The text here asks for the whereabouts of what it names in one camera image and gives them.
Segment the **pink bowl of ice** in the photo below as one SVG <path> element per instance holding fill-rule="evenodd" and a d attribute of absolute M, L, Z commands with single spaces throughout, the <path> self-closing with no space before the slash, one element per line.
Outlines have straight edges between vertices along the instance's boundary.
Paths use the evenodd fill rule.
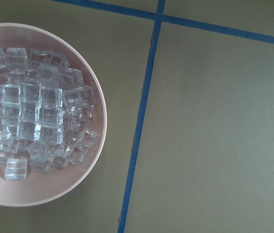
<path fill-rule="evenodd" d="M 0 23 L 0 47 L 54 49 L 66 54 L 73 68 L 83 72 L 85 81 L 95 88 L 97 99 L 93 130 L 97 133 L 95 145 L 89 149 L 80 165 L 66 169 L 52 167 L 49 174 L 28 171 L 26 180 L 4 179 L 5 166 L 0 164 L 0 206 L 34 206 L 59 198 L 76 187 L 95 166 L 103 149 L 107 131 L 107 112 L 103 91 L 90 65 L 67 42 L 43 29 L 18 23 Z"/>

